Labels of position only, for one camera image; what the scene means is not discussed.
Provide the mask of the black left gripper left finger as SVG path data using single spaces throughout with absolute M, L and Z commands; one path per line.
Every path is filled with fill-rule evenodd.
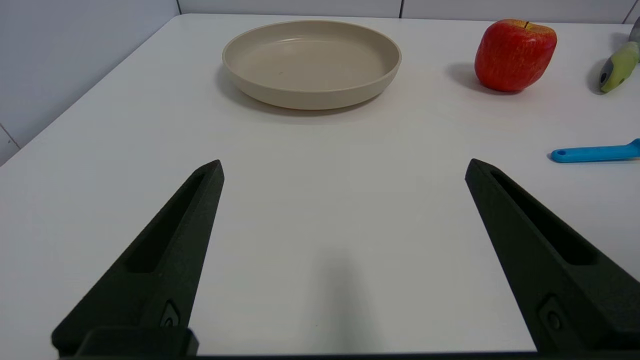
M 197 168 L 53 330 L 62 358 L 196 355 L 189 321 L 224 184 Z

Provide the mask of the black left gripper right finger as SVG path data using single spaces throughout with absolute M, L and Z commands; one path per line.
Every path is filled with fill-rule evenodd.
M 472 159 L 465 181 L 539 353 L 639 352 L 633 276 L 497 167 Z

